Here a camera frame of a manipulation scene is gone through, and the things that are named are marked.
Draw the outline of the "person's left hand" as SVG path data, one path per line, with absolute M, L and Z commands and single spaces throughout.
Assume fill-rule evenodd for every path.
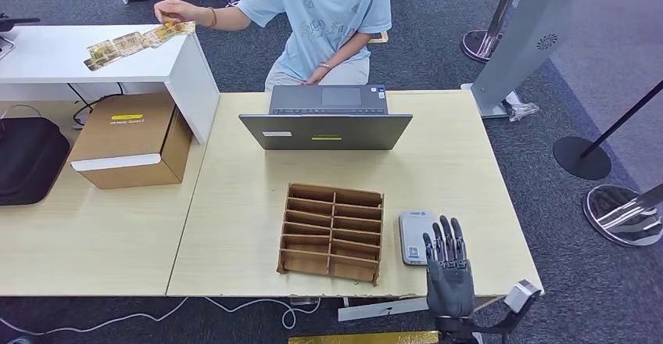
M 305 85 L 315 85 L 319 84 L 321 80 L 332 70 L 332 68 L 326 64 L 320 64 L 317 69 L 310 75 L 310 77 L 303 82 Z

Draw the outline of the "person's right hand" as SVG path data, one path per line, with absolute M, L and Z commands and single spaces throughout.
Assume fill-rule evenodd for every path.
M 212 27 L 217 22 L 214 9 L 194 5 L 182 0 L 162 0 L 154 6 L 154 13 L 160 23 L 195 22 L 204 27 Z

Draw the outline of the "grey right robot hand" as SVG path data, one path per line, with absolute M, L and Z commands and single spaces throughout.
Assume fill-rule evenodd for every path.
M 468 318 L 474 309 L 475 290 L 459 221 L 442 215 L 432 230 L 432 235 L 422 235 L 428 308 L 437 317 Z

